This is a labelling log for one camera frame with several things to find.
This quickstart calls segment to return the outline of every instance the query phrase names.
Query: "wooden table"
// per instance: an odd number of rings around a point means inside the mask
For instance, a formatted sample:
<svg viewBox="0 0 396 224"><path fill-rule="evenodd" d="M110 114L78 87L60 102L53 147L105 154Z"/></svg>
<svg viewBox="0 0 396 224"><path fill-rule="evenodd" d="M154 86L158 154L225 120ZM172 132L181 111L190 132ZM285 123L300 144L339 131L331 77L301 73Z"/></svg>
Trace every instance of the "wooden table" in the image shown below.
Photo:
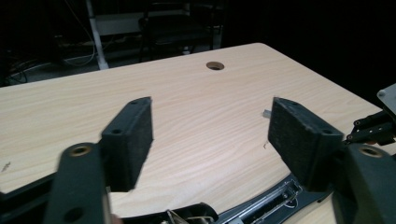
<svg viewBox="0 0 396 224"><path fill-rule="evenodd" d="M211 70L208 62L225 67ZM64 149L98 142L126 103L146 96L153 101L155 140L136 188L111 193L113 213L121 217L200 202L221 213L287 176L262 116L274 96L304 105L343 133L380 110L264 44L5 87L0 190L55 172ZM334 223L331 201L312 204L292 222L297 219Z"/></svg>

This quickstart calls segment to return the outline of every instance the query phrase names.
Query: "black floor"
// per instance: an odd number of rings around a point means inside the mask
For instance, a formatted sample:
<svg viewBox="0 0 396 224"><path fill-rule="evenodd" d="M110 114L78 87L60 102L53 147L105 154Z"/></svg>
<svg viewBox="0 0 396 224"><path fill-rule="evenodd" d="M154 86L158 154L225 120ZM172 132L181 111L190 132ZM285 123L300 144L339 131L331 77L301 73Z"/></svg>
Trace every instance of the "black floor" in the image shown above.
<svg viewBox="0 0 396 224"><path fill-rule="evenodd" d="M220 48L221 34L214 38L214 49ZM139 35L124 35L122 37L110 37L103 43L104 53L109 68L139 63ZM209 50L209 46L197 46L194 53ZM67 77L82 73L99 71L96 54L93 54L92 43L68 47L63 52L62 63L40 62L33 65L21 65L6 78L6 85L21 85L57 77ZM171 52L162 57L174 57L183 55L182 51ZM149 54L143 58L143 62L149 61Z"/></svg>

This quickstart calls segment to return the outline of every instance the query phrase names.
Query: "dark background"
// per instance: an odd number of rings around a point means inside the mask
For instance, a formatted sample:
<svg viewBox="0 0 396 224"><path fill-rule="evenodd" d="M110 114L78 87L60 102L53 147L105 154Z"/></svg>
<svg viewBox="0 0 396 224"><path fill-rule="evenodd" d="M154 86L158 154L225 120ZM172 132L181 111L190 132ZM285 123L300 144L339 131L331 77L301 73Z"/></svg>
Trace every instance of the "dark background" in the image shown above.
<svg viewBox="0 0 396 224"><path fill-rule="evenodd" d="M382 107L396 83L394 0L229 0L222 46L262 42Z"/></svg>
<svg viewBox="0 0 396 224"><path fill-rule="evenodd" d="M92 0L97 15L141 11L144 2ZM394 2L228 0L221 47L264 43L382 107L376 93L396 83ZM89 40L78 24L91 30L84 0L0 4L0 77L12 57L62 63L56 35L70 43Z"/></svg>

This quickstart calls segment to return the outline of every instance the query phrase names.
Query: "wire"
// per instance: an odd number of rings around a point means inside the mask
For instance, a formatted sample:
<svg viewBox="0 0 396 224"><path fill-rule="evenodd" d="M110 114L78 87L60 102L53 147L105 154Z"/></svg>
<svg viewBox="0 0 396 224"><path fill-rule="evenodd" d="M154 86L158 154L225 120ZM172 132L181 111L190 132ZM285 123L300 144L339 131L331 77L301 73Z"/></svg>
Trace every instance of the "wire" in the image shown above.
<svg viewBox="0 0 396 224"><path fill-rule="evenodd" d="M7 76L6 77L6 82L8 85L10 85L11 81L15 81L18 83L27 83L28 82L28 78L26 76L25 71L31 69L29 67L32 67L31 64L33 64L33 66L35 66L35 64L37 63L37 59L33 59L33 60L29 60L23 63L19 63L17 65L14 65L13 68L15 71L17 71L17 73L14 73L13 75Z"/></svg>
<svg viewBox="0 0 396 224"><path fill-rule="evenodd" d="M69 2L67 1L67 0L64 0L64 2L67 4L67 7L70 9L70 12L73 14L73 16L76 18L76 20L78 21L78 24L81 26L81 28L85 31L85 33L87 34L87 36L88 36L88 38L90 39L90 41L91 41L91 43L93 43L93 39L92 39L92 37L91 37L91 34L90 34L90 32L88 32L88 30L85 28L85 26L84 26L84 24L81 22L81 20L78 18L78 16L76 15L76 13L74 12L74 10L73 10L73 8L70 6L70 4L69 4ZM70 63L69 62L69 60L64 60L64 62L65 63L68 63L68 64L70 64L70 65L73 65L73 66L82 66L82 65L85 65L85 64L87 64L87 63L90 63L91 61L92 61L92 59L93 59L93 57L95 56L95 54L96 54L96 49L95 49L95 46L94 45L92 45L92 54L91 54L91 57L90 57L90 59L88 59L85 63Z"/></svg>

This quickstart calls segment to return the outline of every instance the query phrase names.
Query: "black chair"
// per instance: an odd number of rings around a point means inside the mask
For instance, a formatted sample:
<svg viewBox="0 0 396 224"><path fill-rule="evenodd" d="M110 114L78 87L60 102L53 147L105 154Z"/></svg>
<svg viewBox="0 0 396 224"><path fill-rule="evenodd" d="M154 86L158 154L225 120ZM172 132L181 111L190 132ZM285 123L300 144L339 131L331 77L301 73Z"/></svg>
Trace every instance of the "black chair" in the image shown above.
<svg viewBox="0 0 396 224"><path fill-rule="evenodd" d="M214 30L221 33L225 23L225 0L192 0L191 15L214 35Z"/></svg>
<svg viewBox="0 0 396 224"><path fill-rule="evenodd" d="M201 23L190 16L191 0L151 0L143 18L139 20L142 32L139 62L143 60L145 47L153 60L167 52L177 50L193 53L197 45L213 49L213 36Z"/></svg>

